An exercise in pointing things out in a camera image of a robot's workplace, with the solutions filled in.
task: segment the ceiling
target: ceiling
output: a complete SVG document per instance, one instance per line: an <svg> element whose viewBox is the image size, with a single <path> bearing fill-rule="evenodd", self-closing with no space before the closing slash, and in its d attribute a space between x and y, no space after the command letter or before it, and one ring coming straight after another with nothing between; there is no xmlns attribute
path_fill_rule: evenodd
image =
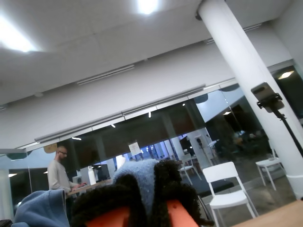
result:
<svg viewBox="0 0 303 227"><path fill-rule="evenodd" d="M37 49L0 48L0 105L210 38L200 0L0 0L1 15ZM227 0L243 27L279 17L292 0Z"/></svg>

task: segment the tripod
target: tripod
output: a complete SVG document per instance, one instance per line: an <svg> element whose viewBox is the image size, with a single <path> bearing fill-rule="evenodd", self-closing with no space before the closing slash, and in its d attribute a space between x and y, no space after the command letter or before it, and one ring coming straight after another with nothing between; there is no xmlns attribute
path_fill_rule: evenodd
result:
<svg viewBox="0 0 303 227"><path fill-rule="evenodd" d="M287 123L285 115L280 113L277 108L277 106L278 106L277 104L281 103L281 101L282 101L282 97L278 93L274 93L271 96L267 97L266 99L264 99L260 102L257 102L257 105L258 105L258 107L260 107L260 109L262 109L263 107L269 108L277 116L277 118L279 118L279 119L281 119L281 121L283 121L289 134L293 138L295 145L297 146L299 152L301 153L301 156L303 157L303 148L302 148L301 144L299 143L298 139L296 138L292 129L290 128L289 124Z"/></svg>

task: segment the gray shirt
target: gray shirt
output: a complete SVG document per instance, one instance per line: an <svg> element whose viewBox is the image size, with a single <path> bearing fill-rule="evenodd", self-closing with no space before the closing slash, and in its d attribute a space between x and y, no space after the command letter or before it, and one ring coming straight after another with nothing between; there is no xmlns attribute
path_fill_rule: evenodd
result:
<svg viewBox="0 0 303 227"><path fill-rule="evenodd" d="M72 187L78 185L69 181L64 166L56 160L51 161L47 172L49 190L64 189L68 193Z"/></svg>

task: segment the wall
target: wall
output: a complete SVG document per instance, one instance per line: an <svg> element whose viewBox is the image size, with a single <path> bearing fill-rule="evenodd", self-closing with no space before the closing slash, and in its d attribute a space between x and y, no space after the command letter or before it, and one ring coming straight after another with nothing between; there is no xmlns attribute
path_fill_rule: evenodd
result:
<svg viewBox="0 0 303 227"><path fill-rule="evenodd" d="M250 31L248 36L267 66L291 59L270 27ZM122 74L12 103L0 112L0 148L23 146L37 137L233 77L215 44L180 48Z"/></svg>
<svg viewBox="0 0 303 227"><path fill-rule="evenodd" d="M303 76L303 0L294 0L282 16L272 24L275 32L288 48L297 70Z"/></svg>

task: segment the desk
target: desk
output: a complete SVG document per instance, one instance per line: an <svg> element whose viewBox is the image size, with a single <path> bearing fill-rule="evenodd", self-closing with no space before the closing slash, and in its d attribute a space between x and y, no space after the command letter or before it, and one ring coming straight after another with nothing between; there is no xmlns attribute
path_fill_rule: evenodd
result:
<svg viewBox="0 0 303 227"><path fill-rule="evenodd" d="M105 181L100 181L100 182L98 182L96 184L87 185L87 186L81 187L81 188L79 188L77 190L74 190L72 192L69 192L69 193L67 193L67 196L71 196L71 195L74 195L74 194L79 193L81 191L85 191L85 190L92 189L92 188L95 188L95 187L100 186L100 185L106 185L106 184L110 184L110 183L112 183L111 179L105 180Z"/></svg>
<svg viewBox="0 0 303 227"><path fill-rule="evenodd" d="M255 219L234 227L301 227L303 226L303 201L280 207Z"/></svg>

